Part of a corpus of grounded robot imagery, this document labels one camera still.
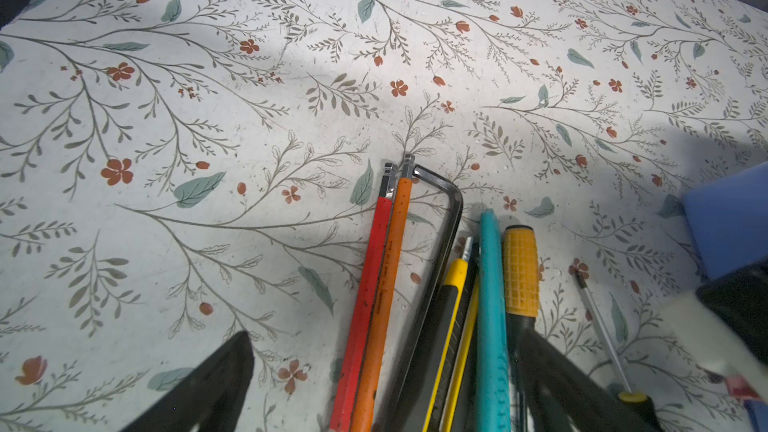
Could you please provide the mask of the red hacksaw blade bar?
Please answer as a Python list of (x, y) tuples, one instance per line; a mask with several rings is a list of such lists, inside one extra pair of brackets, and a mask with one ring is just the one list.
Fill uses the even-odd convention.
[(386, 247), (395, 176), (395, 164), (387, 162), (384, 166), (384, 174), (375, 204), (359, 290), (330, 418), (330, 431), (349, 431), (351, 427), (376, 298), (378, 277)]

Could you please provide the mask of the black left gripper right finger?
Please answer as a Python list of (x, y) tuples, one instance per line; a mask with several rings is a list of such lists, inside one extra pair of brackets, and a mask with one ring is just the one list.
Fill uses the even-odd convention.
[(517, 351), (536, 431), (652, 431), (637, 410), (608, 394), (532, 329)]

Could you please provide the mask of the white blue tool box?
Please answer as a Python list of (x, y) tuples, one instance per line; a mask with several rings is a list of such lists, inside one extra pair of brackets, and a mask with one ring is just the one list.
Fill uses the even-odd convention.
[[(767, 166), (760, 164), (687, 193), (687, 221), (709, 282), (767, 262)], [(767, 395), (747, 395), (754, 430), (767, 428)]]

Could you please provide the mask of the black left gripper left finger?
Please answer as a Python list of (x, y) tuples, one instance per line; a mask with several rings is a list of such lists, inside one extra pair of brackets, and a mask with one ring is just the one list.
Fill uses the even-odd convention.
[(234, 431), (253, 371), (251, 341), (240, 331), (125, 429)]

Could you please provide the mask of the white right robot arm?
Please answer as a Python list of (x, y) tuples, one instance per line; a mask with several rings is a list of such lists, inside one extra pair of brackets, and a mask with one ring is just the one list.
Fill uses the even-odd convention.
[(767, 395), (767, 262), (742, 267), (675, 297), (661, 309), (696, 365), (741, 378)]

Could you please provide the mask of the orange hacksaw blade bar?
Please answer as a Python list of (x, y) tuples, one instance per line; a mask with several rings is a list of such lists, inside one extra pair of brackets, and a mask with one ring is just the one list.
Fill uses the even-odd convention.
[(370, 431), (374, 418), (390, 312), (395, 291), (403, 236), (410, 204), (415, 157), (404, 155), (401, 177), (394, 196), (382, 269), (379, 275), (371, 327), (366, 344), (361, 378), (350, 431)]

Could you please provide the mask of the black yellow small screwdriver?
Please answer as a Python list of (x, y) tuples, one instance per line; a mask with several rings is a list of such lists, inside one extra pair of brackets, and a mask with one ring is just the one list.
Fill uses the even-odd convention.
[(592, 296), (586, 279), (580, 271), (574, 273), (574, 278), (585, 307), (592, 316), (595, 333), (608, 356), (613, 371), (620, 380), (621, 388), (616, 394), (617, 399), (638, 414), (655, 431), (662, 431), (651, 397), (634, 390), (629, 376), (622, 365), (621, 356), (607, 333), (605, 321), (599, 313), (597, 303)]

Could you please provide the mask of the yellow black utility knife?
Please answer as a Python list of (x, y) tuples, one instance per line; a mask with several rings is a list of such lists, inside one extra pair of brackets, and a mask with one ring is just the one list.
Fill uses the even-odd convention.
[(474, 239), (465, 240), (430, 304), (415, 356), (390, 421), (391, 431), (437, 431), (448, 394), (459, 339), (460, 321), (467, 305), (465, 289)]

